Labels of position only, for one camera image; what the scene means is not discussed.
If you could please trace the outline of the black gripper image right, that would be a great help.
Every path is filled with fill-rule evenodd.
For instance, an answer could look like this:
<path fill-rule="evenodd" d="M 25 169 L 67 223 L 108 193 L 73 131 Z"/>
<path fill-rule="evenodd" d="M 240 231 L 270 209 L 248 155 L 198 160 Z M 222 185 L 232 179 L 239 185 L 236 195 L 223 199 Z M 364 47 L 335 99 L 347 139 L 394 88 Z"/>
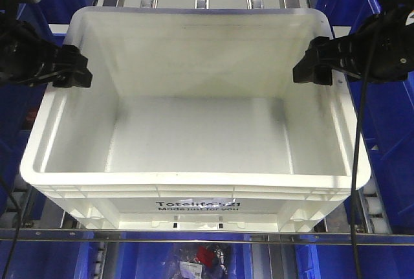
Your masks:
<path fill-rule="evenodd" d="M 354 33 L 338 38 L 331 67 L 350 77 L 369 82 L 402 82 L 413 71 L 413 9 L 400 6 L 384 15 L 368 17 Z M 332 85 L 332 69 L 321 65 L 333 58 L 330 38 L 312 39 L 292 70 L 293 82 Z"/>

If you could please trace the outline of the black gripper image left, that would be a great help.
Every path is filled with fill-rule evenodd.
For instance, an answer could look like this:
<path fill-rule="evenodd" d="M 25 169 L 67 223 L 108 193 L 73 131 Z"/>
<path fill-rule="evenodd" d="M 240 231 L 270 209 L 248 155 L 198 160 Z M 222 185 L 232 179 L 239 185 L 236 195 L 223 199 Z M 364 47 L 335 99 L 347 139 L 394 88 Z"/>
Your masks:
<path fill-rule="evenodd" d="M 69 67 L 58 67 L 58 55 Z M 64 44 L 60 50 L 30 23 L 1 14 L 1 85 L 90 87 L 93 75 L 87 62 L 78 47 Z"/>

